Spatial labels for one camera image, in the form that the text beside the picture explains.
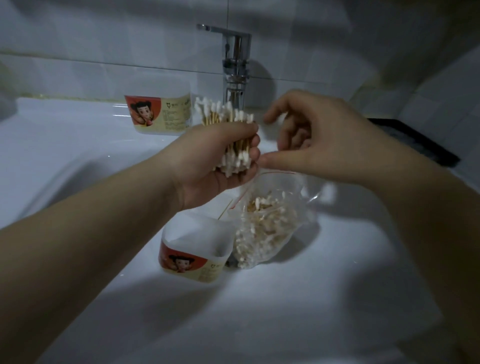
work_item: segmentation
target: faucet handle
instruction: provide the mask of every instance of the faucet handle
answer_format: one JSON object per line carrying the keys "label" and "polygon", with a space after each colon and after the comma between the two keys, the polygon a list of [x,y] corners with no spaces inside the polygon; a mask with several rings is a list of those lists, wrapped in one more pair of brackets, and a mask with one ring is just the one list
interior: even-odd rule
{"label": "faucet handle", "polygon": [[250,43],[252,41],[252,35],[250,33],[242,33],[205,24],[197,24],[197,29],[223,35],[225,60],[235,61],[240,65],[246,63],[250,58]]}

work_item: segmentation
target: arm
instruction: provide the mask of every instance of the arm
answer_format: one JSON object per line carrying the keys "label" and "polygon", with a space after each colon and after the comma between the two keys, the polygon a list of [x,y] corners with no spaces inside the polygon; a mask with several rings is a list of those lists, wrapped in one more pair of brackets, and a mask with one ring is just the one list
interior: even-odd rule
{"label": "arm", "polygon": [[265,122],[284,112],[279,151],[262,155],[258,164],[374,191],[464,352],[480,361],[480,196],[343,100],[291,91],[272,105]]}
{"label": "arm", "polygon": [[256,130],[192,128],[152,158],[0,230],[0,361],[36,359],[176,212],[251,179],[254,163],[228,179],[212,168]]}

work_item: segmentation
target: black object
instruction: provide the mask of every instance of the black object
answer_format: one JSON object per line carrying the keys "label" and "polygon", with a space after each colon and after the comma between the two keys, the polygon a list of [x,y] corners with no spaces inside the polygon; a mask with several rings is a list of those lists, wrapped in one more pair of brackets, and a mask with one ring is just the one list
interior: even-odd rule
{"label": "black object", "polygon": [[444,167],[454,167],[460,158],[423,134],[396,119],[369,119],[388,135]]}

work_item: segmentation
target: sink basin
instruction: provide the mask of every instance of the sink basin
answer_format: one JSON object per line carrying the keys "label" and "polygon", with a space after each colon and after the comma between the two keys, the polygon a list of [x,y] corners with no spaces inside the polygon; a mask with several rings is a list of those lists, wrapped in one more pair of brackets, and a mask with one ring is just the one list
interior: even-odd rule
{"label": "sink basin", "polygon": [[[159,148],[121,142],[82,155],[23,216]],[[441,316],[385,208],[357,186],[309,178],[307,187],[321,191],[318,224],[272,261],[190,281],[161,271],[159,233],[38,362],[402,363],[396,342]]]}

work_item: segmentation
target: container label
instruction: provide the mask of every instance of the container label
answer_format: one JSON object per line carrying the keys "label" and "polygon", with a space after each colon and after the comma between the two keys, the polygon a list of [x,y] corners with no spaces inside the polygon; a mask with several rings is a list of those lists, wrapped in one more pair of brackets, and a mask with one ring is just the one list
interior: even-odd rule
{"label": "container label", "polygon": [[217,279],[225,265],[225,262],[221,264],[200,256],[170,249],[163,240],[160,245],[158,260],[162,268],[168,273],[205,283],[213,282]]}
{"label": "container label", "polygon": [[190,125],[190,94],[177,98],[126,95],[125,101],[135,128],[142,132],[181,133]]}

